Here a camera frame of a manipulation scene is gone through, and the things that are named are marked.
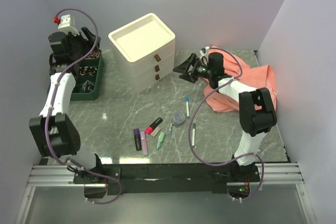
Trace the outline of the clear round tape container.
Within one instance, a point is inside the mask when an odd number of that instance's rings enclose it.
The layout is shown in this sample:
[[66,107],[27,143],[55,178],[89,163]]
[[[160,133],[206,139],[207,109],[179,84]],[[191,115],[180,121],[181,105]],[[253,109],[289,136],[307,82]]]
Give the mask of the clear round tape container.
[[185,115],[182,112],[175,112],[172,116],[171,123],[174,126],[179,126],[185,121]]

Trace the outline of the white three-drawer organizer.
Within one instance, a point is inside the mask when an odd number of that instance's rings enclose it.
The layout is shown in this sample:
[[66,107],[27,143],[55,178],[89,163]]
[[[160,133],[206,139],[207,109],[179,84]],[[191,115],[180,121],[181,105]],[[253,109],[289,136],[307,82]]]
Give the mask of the white three-drawer organizer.
[[175,34],[154,13],[108,34],[119,74],[135,92],[154,85],[174,68]]

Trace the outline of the beige eraser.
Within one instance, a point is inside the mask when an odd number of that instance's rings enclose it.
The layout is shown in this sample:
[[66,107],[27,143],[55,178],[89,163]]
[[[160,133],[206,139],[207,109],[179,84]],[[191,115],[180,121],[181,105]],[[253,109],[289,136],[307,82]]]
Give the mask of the beige eraser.
[[156,128],[152,131],[151,136],[152,136],[152,137],[156,137],[157,134],[160,132],[160,130],[161,130],[161,128],[160,128],[159,126],[156,127]]

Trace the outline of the green highlighter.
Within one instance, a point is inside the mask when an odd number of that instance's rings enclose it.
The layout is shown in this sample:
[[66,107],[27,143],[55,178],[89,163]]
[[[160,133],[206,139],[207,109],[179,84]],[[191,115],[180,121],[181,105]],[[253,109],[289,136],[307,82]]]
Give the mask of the green highlighter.
[[158,137],[158,141],[156,143],[156,149],[159,150],[162,147],[166,134],[161,132]]

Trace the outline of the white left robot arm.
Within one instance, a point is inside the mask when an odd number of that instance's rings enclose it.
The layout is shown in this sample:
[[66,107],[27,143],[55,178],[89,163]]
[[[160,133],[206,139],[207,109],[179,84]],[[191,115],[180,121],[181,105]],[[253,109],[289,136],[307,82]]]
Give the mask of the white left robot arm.
[[52,49],[49,91],[39,116],[29,120],[29,129],[42,157],[52,157],[79,177],[99,183],[105,176],[100,158],[81,148],[79,132],[68,110],[80,62],[99,50],[100,37],[87,27],[80,31],[61,28],[48,40]]

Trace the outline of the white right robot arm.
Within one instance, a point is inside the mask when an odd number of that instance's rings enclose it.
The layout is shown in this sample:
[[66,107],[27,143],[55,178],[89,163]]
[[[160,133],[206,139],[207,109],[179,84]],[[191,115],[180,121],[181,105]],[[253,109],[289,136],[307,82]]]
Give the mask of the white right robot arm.
[[219,95],[233,101],[238,106],[240,127],[243,131],[239,146],[231,160],[211,163],[197,159],[208,166],[228,166],[230,176],[236,181],[254,174],[257,154],[262,140],[277,124],[275,99],[267,87],[256,88],[244,84],[241,79],[244,69],[231,52],[212,47],[208,53],[198,57],[192,53],[185,62],[176,66],[174,72],[179,78],[195,83],[199,78],[207,80],[209,92],[203,102]]

